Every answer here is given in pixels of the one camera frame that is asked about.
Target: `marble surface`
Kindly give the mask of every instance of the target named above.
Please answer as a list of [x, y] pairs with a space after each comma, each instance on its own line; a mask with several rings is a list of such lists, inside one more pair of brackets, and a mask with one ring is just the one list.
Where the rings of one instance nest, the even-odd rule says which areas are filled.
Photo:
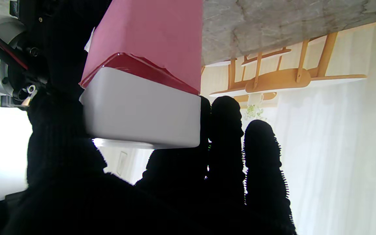
[[[376, 22], [376, 0], [203, 0], [203, 64]], [[8, 14], [9, 0], [0, 0]]]

